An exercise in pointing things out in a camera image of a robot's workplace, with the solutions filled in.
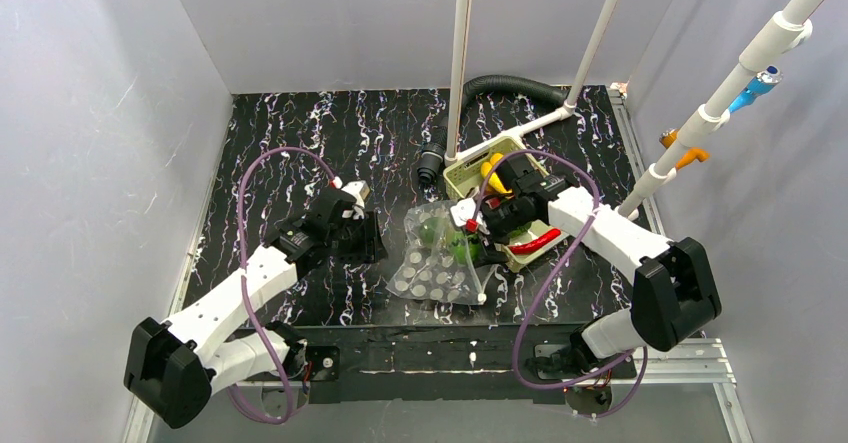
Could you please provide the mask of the red fake chili pepper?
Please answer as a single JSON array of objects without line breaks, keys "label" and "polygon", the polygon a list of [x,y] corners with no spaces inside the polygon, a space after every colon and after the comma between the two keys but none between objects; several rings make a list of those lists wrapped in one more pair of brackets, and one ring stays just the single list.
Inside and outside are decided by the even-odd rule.
[{"label": "red fake chili pepper", "polygon": [[561,235],[562,233],[559,229],[551,228],[546,233],[535,238],[534,240],[527,243],[511,245],[509,249],[514,255],[532,254],[537,251],[543,250],[549,243],[556,242],[556,240]]}]

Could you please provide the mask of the yellow fake banana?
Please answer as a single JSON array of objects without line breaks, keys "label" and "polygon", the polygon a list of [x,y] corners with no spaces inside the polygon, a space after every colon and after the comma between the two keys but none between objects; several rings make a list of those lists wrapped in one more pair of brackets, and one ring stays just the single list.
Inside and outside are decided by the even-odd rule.
[{"label": "yellow fake banana", "polygon": [[501,181],[500,177],[494,170],[494,166],[503,158],[502,153],[492,154],[488,160],[484,161],[480,167],[480,174],[483,178],[488,177],[488,183],[483,194],[490,195],[511,195],[512,191],[508,189]]}]

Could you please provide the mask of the clear zip top bag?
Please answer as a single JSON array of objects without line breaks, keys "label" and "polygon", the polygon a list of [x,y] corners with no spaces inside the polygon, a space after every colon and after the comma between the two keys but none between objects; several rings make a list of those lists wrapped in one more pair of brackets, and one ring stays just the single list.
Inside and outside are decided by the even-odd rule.
[{"label": "clear zip top bag", "polygon": [[[495,265],[474,268],[457,264],[451,255],[449,241],[454,233],[466,236],[471,251],[471,234],[457,229],[449,219],[449,208],[457,201],[441,200],[409,209],[404,217],[405,250],[398,269],[388,280],[387,289],[397,297],[410,300],[432,300],[467,306],[480,306],[487,301],[486,285]],[[421,245],[418,227],[430,217],[445,218],[449,225],[446,245],[427,248]]]}]

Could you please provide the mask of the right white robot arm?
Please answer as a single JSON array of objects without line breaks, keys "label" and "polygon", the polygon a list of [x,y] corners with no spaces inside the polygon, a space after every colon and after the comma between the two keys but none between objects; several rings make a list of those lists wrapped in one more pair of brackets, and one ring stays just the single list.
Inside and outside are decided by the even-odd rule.
[{"label": "right white robot arm", "polygon": [[599,254],[632,286],[629,308],[601,316],[570,337],[569,357],[590,369],[641,346],[668,351],[722,312],[705,248],[692,238],[670,240],[602,204],[591,185],[537,169],[526,151],[498,160],[497,177],[509,195],[496,205],[478,200],[458,210],[457,226],[505,244],[511,233],[539,221]]}]

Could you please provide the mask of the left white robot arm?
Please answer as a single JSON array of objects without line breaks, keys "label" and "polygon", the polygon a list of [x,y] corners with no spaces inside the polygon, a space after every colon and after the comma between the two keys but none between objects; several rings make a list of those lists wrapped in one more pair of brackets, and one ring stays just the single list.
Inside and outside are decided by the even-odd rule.
[{"label": "left white robot arm", "polygon": [[178,429],[214,394],[250,376],[278,368],[298,375],[307,364],[307,342],[291,326],[271,323],[245,337],[233,334],[326,260],[362,265],[385,257],[377,216],[365,207],[368,193],[363,181],[321,190],[304,212],[268,234],[245,268],[164,321],[141,321],[131,334],[124,387]]}]

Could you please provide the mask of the green yellow fake lemon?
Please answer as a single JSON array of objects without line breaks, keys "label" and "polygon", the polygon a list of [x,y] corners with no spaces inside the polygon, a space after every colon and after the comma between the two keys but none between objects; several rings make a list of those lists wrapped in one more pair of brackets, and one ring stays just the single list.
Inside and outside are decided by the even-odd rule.
[{"label": "green yellow fake lemon", "polygon": [[442,217],[430,217],[418,227],[418,236],[423,247],[441,248],[446,245],[448,222]]}]

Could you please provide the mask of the white pvc pipe right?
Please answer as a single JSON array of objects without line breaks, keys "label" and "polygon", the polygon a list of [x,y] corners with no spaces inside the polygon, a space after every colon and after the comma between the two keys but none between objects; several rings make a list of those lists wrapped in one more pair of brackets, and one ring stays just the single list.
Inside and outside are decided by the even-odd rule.
[{"label": "white pvc pipe right", "polygon": [[677,131],[674,142],[660,158],[649,165],[617,211],[629,217],[639,205],[677,174],[677,163],[686,154],[703,145],[704,140],[730,119],[729,105],[752,78],[777,58],[809,39],[813,24],[810,17],[825,0],[790,0],[775,12],[740,53],[738,63]]}]

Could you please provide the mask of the white pvc pipe frame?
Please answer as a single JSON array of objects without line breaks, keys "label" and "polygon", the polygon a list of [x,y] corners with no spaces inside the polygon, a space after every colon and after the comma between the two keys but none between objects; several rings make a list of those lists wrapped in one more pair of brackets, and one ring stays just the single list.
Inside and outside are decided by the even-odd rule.
[{"label": "white pvc pipe frame", "polygon": [[467,103],[491,91],[518,93],[554,105],[554,110],[497,134],[524,135],[576,112],[577,100],[620,0],[490,0],[496,8],[481,31],[483,73],[465,78],[473,0],[456,0],[448,112],[423,155],[451,166],[491,146],[492,139],[461,149],[462,115]]}]

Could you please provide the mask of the aluminium frame rail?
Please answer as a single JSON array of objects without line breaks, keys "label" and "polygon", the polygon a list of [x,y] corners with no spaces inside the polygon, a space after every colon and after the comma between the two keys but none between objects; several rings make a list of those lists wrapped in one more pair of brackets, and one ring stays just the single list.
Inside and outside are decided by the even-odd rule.
[{"label": "aluminium frame rail", "polygon": [[736,378],[718,339],[691,339],[635,357],[589,391],[536,392],[491,349],[448,343],[417,367],[350,367],[312,387],[283,426],[253,423],[223,395],[172,429],[145,409],[129,442],[749,442]]}]

